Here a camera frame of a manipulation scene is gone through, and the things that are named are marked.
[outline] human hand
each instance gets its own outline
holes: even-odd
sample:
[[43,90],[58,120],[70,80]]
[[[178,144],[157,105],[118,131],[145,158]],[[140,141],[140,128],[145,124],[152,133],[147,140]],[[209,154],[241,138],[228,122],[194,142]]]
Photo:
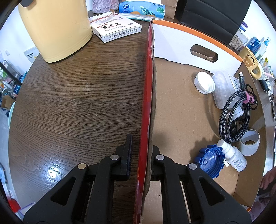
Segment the human hand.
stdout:
[[265,176],[262,178],[260,188],[264,190],[267,189],[268,185],[276,178],[276,167],[273,167],[270,171],[268,171]]

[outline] box with chinese text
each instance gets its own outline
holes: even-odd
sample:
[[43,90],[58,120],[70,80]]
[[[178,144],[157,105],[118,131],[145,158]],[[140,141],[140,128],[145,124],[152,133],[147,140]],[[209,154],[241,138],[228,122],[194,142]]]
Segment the box with chinese text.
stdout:
[[141,32],[142,26],[115,12],[106,12],[89,18],[92,31],[104,43]]

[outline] cartoon bear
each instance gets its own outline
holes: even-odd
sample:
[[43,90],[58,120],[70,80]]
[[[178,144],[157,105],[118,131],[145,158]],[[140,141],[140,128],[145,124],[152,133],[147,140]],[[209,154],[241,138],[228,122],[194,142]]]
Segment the cartoon bear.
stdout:
[[249,59],[247,56],[244,57],[243,62],[245,63],[245,65],[246,65],[247,67],[253,66],[253,63],[250,61],[250,59]]

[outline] roll of tape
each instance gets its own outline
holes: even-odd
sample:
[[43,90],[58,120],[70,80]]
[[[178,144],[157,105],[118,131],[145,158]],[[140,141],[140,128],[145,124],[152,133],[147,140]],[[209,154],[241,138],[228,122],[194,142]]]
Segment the roll of tape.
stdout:
[[244,156],[252,156],[258,150],[259,144],[260,134],[253,129],[247,130],[240,140],[240,151]]

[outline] blue plastic lid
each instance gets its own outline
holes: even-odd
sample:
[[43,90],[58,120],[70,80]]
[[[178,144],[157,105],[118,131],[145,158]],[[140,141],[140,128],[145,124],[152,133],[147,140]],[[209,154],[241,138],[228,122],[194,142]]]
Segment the blue plastic lid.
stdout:
[[207,148],[199,150],[199,154],[194,159],[194,162],[211,178],[215,178],[219,176],[219,172],[224,166],[224,158],[225,155],[222,153],[222,147],[207,145]]

